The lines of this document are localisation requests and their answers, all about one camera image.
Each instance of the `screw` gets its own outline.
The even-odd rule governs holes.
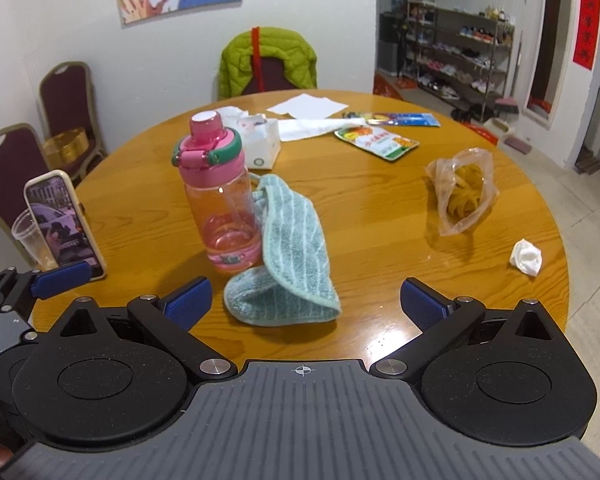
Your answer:
[[[407,365],[398,359],[382,359],[376,369],[385,375],[400,375],[407,371]]]
[[[200,370],[209,375],[220,375],[231,369],[231,363],[226,359],[207,359],[200,363]]]

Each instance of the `chair frame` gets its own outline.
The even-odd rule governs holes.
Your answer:
[[[42,105],[41,108],[42,108],[42,113],[44,115],[44,120],[45,120],[45,125],[46,125],[45,139],[50,139],[52,137],[52,135],[50,133],[49,118],[46,113],[45,101],[42,98],[42,85],[46,81],[48,81],[48,79],[55,76],[56,72],[58,72],[58,70],[60,70],[61,68],[64,68],[64,67],[69,68],[71,66],[80,66],[84,69],[84,73],[86,76],[85,77],[85,85],[86,85],[86,93],[87,93],[87,108],[89,110],[89,117],[91,119],[91,127],[93,128],[93,136],[95,137],[95,141],[96,141],[96,146],[93,149],[93,152],[91,153],[91,155],[83,160],[82,164],[80,165],[80,168],[78,168],[78,170],[76,170],[74,174],[69,175],[71,180],[79,178],[81,181],[87,176],[87,168],[89,167],[89,165],[93,162],[93,160],[95,158],[97,158],[99,156],[100,158],[102,158],[104,160],[104,158],[106,158],[106,156],[107,156],[107,150],[104,148],[104,143],[102,142],[102,133],[100,131],[100,125],[98,124],[98,117],[95,112],[95,109],[96,109],[95,108],[95,88],[93,86],[93,82],[91,81],[91,69],[89,68],[89,65],[87,65],[86,63],[81,62],[81,61],[64,61],[62,63],[57,64],[55,67],[53,67],[51,70],[49,70],[49,72],[47,72],[46,75],[42,78],[42,81],[40,82],[40,85],[38,86],[38,97],[40,98],[40,104]]]
[[[38,134],[36,133],[33,126],[31,126],[29,123],[12,124],[11,126],[2,128],[0,130],[0,137],[6,136],[9,133],[14,132],[15,130],[19,130],[21,128],[26,128],[27,130],[29,130],[31,132],[31,135],[33,135],[33,137],[36,139],[36,144],[38,145],[38,149],[40,150],[40,155],[42,155],[42,159],[45,161],[47,171],[50,171],[51,168],[49,167],[49,162],[48,162],[48,160],[46,160],[45,153],[42,151],[42,144],[40,143],[40,138],[38,137]],[[11,226],[8,226],[7,223],[2,219],[1,216],[0,216],[0,227],[6,233],[6,235],[9,237],[9,240],[11,240],[12,243],[15,245],[16,249],[21,254],[21,256],[23,256],[25,261],[32,266],[37,265],[37,263],[34,261],[33,257],[27,252],[27,250],[24,248],[24,246],[19,241],[14,240],[13,235],[11,234]]]

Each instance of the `red banner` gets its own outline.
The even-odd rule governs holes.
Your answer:
[[[580,0],[580,19],[573,62],[591,70],[600,28],[600,0]]]

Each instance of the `pink water bottle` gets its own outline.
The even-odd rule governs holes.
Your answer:
[[[179,168],[206,254],[217,269],[240,272],[260,257],[255,217],[240,135],[222,126],[217,112],[200,112],[190,135],[176,144],[171,163]]]

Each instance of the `full-length mirror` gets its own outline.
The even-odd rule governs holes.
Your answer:
[[[544,0],[540,41],[534,76],[526,96],[525,112],[547,128],[551,126],[573,36],[575,0]]]

